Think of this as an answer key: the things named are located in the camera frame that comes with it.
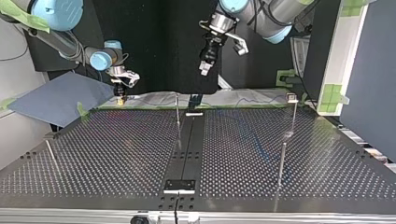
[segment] metal bracket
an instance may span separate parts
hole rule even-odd
[[[167,180],[164,194],[194,194],[195,180]]]

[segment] metal stand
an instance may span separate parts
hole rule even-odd
[[[176,105],[176,113],[177,113],[177,127],[180,129],[180,113],[178,112],[178,93],[175,96],[175,105]]]
[[[52,140],[54,140],[54,139],[57,139],[57,138],[59,137],[59,135],[60,135],[59,133],[47,133],[47,134],[44,136],[44,140],[46,141],[47,148],[49,149],[50,157],[51,157],[53,160],[56,160],[56,157],[55,157],[55,154],[53,153],[52,147],[51,147],[51,145],[50,145],[50,141],[52,141]]]
[[[283,166],[285,165],[286,146],[287,146],[287,143],[282,144],[282,152],[280,154],[279,179],[277,181],[277,184],[280,187],[282,186],[282,176],[283,176]]]

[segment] white panel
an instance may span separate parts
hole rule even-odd
[[[26,151],[38,146],[50,126],[17,113],[0,119],[0,170]]]
[[[0,60],[21,55],[27,46],[14,25],[0,20]],[[30,52],[19,59],[0,62],[0,101],[21,95],[45,83],[43,73],[36,72]]]
[[[0,40],[0,61],[20,56],[27,47],[24,35],[2,20]],[[0,62],[0,102],[21,96],[44,83],[43,73],[35,71],[29,51],[18,59]],[[0,110],[0,169],[36,147],[49,132],[47,123]]]
[[[361,30],[367,13],[367,6],[359,16],[340,17],[332,40],[329,61],[327,62],[318,104],[326,84],[342,85],[341,94],[347,93],[352,66],[361,39]],[[321,116],[340,116],[343,105],[339,104],[335,113],[319,112]]]

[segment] end effector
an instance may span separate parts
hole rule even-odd
[[[211,18],[209,26],[208,21],[200,21],[200,26],[207,30],[205,35],[205,48],[201,51],[200,70],[201,75],[206,76],[212,66],[219,58],[219,50],[224,46],[230,37],[234,40],[233,49],[240,55],[248,53],[248,45],[242,37],[230,33],[236,28],[237,21],[227,13],[216,11]]]
[[[117,104],[123,105],[127,100],[128,88],[133,88],[140,76],[124,66],[129,54],[122,52],[121,42],[109,40],[105,42],[105,48],[101,50],[86,48],[90,56],[90,64],[98,71],[106,71],[111,76],[114,84],[114,95],[117,97]]]

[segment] green tape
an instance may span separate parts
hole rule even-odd
[[[296,76],[296,72],[294,71],[294,69],[277,71],[276,86],[292,88],[293,87],[292,84],[287,84],[286,82],[281,81],[280,78],[281,77],[295,77],[295,76]]]
[[[8,106],[16,101],[16,98],[9,98],[0,102],[0,110],[7,110]]]
[[[90,111],[85,110],[81,102],[77,102],[77,110],[82,121],[87,120],[90,117]]]
[[[0,0],[0,12],[29,27],[50,33],[50,26],[46,20],[26,13],[11,0]]]
[[[324,86],[319,112],[334,113],[341,103],[342,85],[327,84]]]
[[[344,0],[341,17],[359,16],[366,2],[366,0]]]
[[[298,0],[299,3],[303,4],[303,5],[310,5],[311,3],[313,3],[315,0]]]

